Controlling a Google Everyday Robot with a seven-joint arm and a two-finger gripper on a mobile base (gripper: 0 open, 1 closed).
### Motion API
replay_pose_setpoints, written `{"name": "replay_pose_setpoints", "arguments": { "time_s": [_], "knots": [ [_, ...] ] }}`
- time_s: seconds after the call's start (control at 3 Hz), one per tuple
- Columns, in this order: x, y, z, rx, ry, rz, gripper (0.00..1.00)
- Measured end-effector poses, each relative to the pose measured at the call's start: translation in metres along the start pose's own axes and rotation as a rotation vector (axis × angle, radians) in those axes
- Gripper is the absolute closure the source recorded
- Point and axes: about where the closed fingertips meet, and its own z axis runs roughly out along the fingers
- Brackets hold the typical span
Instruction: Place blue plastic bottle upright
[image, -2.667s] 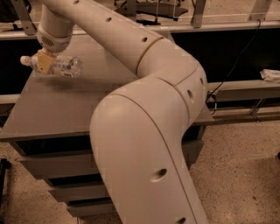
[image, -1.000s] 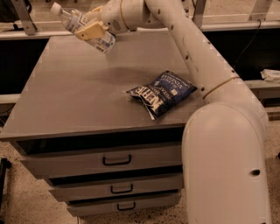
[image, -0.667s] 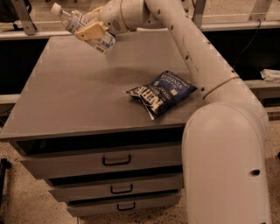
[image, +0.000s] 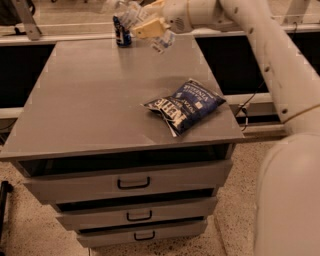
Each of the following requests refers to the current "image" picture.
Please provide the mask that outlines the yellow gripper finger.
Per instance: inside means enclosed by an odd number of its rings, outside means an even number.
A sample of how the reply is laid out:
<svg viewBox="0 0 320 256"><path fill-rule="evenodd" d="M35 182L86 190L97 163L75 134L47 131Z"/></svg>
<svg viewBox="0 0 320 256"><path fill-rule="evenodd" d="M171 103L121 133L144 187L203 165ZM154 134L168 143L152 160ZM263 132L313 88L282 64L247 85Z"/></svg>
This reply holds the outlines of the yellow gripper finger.
<svg viewBox="0 0 320 256"><path fill-rule="evenodd" d="M144 0L144 8L162 8L165 4L165 0Z"/></svg>
<svg viewBox="0 0 320 256"><path fill-rule="evenodd" d="M132 28L132 33L139 39L161 37L170 25L164 18L153 18Z"/></svg>

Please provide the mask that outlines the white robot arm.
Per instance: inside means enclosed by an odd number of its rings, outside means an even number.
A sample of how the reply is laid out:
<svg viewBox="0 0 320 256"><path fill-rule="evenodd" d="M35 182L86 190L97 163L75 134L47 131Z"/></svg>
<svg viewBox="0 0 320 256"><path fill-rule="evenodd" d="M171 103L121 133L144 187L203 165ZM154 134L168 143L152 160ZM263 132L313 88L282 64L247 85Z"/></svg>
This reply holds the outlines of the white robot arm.
<svg viewBox="0 0 320 256"><path fill-rule="evenodd" d="M244 31L287 137L266 155L256 192L254 256L320 256L320 77L273 18L267 0L156 0L144 9L156 26L184 33L216 25L221 15Z"/></svg>

